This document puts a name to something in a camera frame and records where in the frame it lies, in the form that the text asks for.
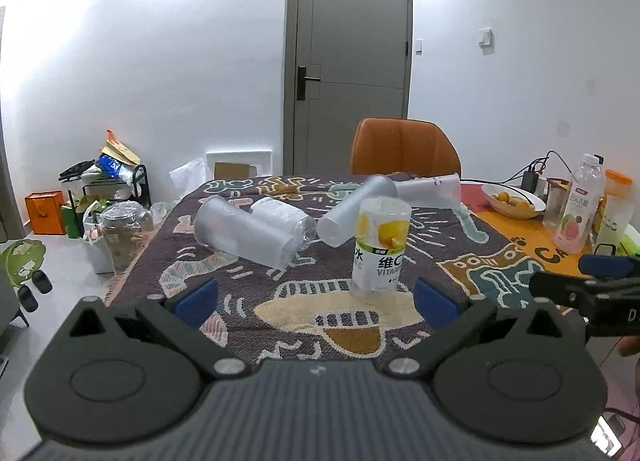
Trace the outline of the person's right hand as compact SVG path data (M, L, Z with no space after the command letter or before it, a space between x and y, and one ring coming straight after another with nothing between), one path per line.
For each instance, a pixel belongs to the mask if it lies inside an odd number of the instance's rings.
M618 354L622 357L630 357L640 353L640 337L622 337L617 346Z

